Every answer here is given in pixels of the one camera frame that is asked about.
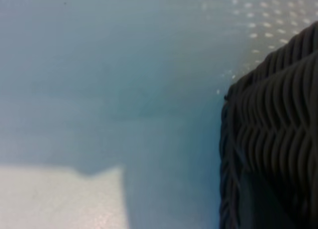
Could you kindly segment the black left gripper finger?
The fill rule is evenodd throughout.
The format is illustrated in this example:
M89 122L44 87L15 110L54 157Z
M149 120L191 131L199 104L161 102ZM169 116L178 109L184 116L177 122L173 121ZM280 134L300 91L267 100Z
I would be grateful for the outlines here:
M241 229L295 229L273 190L260 176L243 173L238 204Z

